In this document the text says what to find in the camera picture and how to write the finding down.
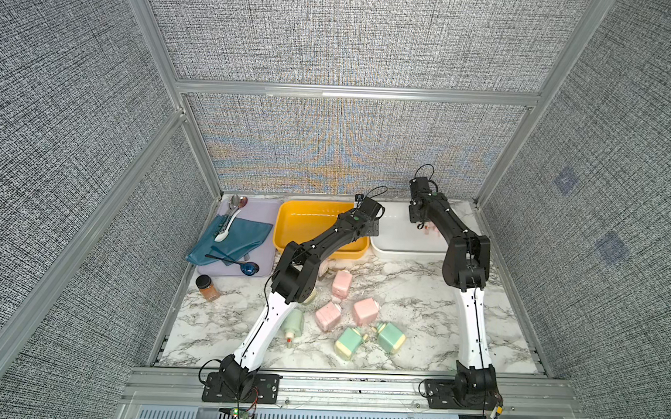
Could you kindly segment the pink sharpener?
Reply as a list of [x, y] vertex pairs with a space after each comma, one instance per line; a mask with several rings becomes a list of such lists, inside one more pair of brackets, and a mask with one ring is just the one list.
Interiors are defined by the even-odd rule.
[[326, 279], [332, 273], [332, 261], [330, 259], [324, 260], [319, 267], [318, 280]]
[[374, 322], [379, 312], [380, 304], [373, 298], [360, 300], [352, 306], [352, 317], [359, 327]]
[[440, 230], [433, 224], [425, 224], [424, 231], [425, 235], [442, 236]]
[[346, 271], [338, 271], [335, 275], [334, 281], [331, 285], [331, 294], [335, 298], [345, 300], [350, 291], [350, 286], [353, 283], [353, 275]]
[[314, 320], [322, 332], [331, 332], [334, 330], [342, 318], [341, 306], [330, 302], [315, 312]]

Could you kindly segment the white plastic tray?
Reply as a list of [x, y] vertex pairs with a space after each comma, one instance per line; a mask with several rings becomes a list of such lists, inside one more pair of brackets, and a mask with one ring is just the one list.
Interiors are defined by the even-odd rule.
[[448, 243], [443, 235], [425, 235], [409, 219], [409, 204], [385, 202], [379, 235], [371, 238], [373, 253], [388, 260], [443, 261]]

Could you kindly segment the yellow plastic tray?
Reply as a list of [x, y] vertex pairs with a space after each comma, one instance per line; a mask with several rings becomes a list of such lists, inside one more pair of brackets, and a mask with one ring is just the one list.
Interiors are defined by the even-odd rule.
[[336, 201], [288, 200], [279, 211], [274, 226], [273, 244], [279, 252], [291, 242], [305, 243], [324, 233], [337, 216], [354, 204]]

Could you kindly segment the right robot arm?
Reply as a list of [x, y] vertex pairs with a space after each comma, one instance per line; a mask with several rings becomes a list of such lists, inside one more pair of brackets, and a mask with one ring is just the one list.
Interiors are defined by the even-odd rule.
[[410, 222], [420, 229], [428, 222], [448, 245], [442, 278], [454, 290], [460, 330], [453, 397], [463, 407], [499, 409], [502, 397], [490, 356], [485, 322], [485, 289], [490, 276], [491, 241], [466, 225], [449, 200], [435, 192], [428, 177], [410, 179]]

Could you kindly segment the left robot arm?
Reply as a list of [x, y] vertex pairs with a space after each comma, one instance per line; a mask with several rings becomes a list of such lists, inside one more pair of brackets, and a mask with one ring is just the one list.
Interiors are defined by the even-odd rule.
[[321, 263], [341, 247], [363, 237], [374, 237], [385, 207], [365, 196], [354, 208], [337, 215], [329, 229], [305, 243], [288, 243], [270, 286], [264, 289], [266, 306], [242, 344], [220, 361], [218, 375], [232, 395], [243, 399], [253, 388], [267, 348], [284, 320], [315, 288]]

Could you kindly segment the green sharpener upper left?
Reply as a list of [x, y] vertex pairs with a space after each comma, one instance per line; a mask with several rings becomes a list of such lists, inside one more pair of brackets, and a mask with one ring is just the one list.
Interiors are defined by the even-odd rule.
[[314, 301], [314, 299], [317, 297], [317, 290], [314, 288], [312, 289], [311, 293], [309, 294], [308, 298], [303, 302], [304, 305], [309, 305]]

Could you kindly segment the lavender cutting board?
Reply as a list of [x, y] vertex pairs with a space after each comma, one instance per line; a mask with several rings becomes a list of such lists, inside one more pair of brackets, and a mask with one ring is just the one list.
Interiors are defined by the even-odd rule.
[[[198, 273], [207, 274], [211, 277], [217, 276], [239, 276], [245, 278], [253, 277], [267, 277], [274, 267], [274, 260], [276, 255], [276, 249], [273, 244], [274, 237], [274, 226], [277, 219], [277, 213], [280, 208], [281, 201], [278, 199], [249, 199], [247, 205], [244, 208], [241, 208], [239, 213], [240, 219], [247, 219], [250, 221], [260, 221], [261, 223], [268, 223], [273, 225], [273, 230], [263, 242], [263, 244], [255, 250], [252, 250], [250, 253], [245, 254], [241, 259], [234, 260], [239, 262], [254, 262], [260, 266], [260, 271], [252, 277], [245, 276], [241, 271], [239, 266], [230, 263], [224, 263], [223, 261], [215, 260], [212, 264], [205, 266], [195, 265]], [[220, 207], [217, 209], [218, 215], [226, 215], [229, 217], [230, 213], [228, 212], [229, 202], [227, 200], [223, 201], [220, 204]]]

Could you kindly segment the teal cloth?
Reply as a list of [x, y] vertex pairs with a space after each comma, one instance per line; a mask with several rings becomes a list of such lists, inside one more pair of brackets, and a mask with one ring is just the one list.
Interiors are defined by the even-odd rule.
[[229, 229], [227, 238], [218, 242], [215, 240], [218, 230], [227, 221], [226, 215], [218, 215], [212, 220], [190, 254], [186, 256], [189, 263], [197, 266], [212, 264], [215, 259], [208, 258], [209, 254], [230, 261], [241, 259], [245, 254], [260, 247], [273, 230], [272, 224], [237, 217]]

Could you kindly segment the green sharpener front left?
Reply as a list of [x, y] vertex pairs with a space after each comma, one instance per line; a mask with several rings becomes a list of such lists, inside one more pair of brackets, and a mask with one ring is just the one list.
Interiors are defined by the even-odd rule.
[[355, 327], [346, 328], [335, 342], [334, 352], [338, 357], [349, 361], [366, 342], [367, 335]]

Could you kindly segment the green sharpener front right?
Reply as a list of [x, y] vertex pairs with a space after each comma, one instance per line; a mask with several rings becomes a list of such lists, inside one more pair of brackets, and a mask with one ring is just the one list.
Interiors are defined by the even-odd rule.
[[375, 327], [377, 343], [388, 354], [394, 355], [403, 347], [407, 336], [392, 322], [381, 322]]

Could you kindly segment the green sharpener lying left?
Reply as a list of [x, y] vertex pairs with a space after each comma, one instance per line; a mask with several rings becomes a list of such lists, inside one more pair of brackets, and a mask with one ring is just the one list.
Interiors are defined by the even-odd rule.
[[283, 324], [283, 333], [288, 347], [292, 347], [294, 340], [304, 333], [304, 312], [300, 309], [294, 309], [285, 319]]

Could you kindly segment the metal spoon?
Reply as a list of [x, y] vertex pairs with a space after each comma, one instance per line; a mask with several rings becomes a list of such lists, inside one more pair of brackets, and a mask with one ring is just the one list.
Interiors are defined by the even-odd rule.
[[230, 197], [228, 212], [235, 213], [241, 208], [244, 208], [248, 203], [248, 198], [241, 195], [234, 195]]

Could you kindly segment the white spoon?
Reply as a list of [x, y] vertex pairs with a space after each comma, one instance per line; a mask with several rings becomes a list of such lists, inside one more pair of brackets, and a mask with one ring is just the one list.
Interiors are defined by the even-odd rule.
[[216, 233], [215, 238], [213, 239], [214, 242], [223, 242], [223, 240], [227, 239], [229, 236], [229, 230], [231, 229], [233, 225], [233, 221], [235, 218], [239, 216], [240, 209], [235, 209], [231, 215], [229, 215], [228, 219], [224, 222], [224, 225], [220, 229], [219, 233]]

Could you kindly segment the spice jar black lid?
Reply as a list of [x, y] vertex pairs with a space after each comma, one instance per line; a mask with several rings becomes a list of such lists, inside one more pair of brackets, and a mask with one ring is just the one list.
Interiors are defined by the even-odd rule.
[[221, 296], [213, 280], [207, 274], [199, 275], [196, 278], [195, 285], [201, 293], [201, 296], [208, 302], [219, 299]]

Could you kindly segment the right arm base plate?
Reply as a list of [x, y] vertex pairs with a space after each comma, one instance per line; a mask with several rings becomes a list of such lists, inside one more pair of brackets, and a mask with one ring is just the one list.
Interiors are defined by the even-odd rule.
[[503, 408], [504, 400], [496, 385], [486, 387], [464, 378], [428, 379], [422, 392], [430, 409], [465, 409], [492, 412]]

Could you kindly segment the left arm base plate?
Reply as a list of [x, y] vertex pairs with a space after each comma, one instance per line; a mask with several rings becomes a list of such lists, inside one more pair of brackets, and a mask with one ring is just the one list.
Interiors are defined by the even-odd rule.
[[252, 383], [245, 382], [238, 385], [237, 382], [227, 381], [222, 375], [210, 372], [206, 375], [205, 386], [201, 400], [205, 403], [232, 403], [239, 401], [241, 404], [275, 404], [280, 388], [281, 377], [256, 373], [247, 377], [252, 378]]

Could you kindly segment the aluminium front rail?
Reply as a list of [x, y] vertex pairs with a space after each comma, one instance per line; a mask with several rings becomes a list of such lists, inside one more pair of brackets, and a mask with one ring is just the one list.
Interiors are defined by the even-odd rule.
[[[428, 412], [420, 390], [439, 374], [368, 371], [274, 371], [281, 377], [275, 407], [279, 409], [356, 409], [374, 412]], [[123, 388], [122, 405], [200, 405], [203, 385], [191, 368], [135, 369]], [[583, 408], [567, 380], [536, 375], [500, 374], [497, 386], [507, 416], [562, 416], [580, 418]]]

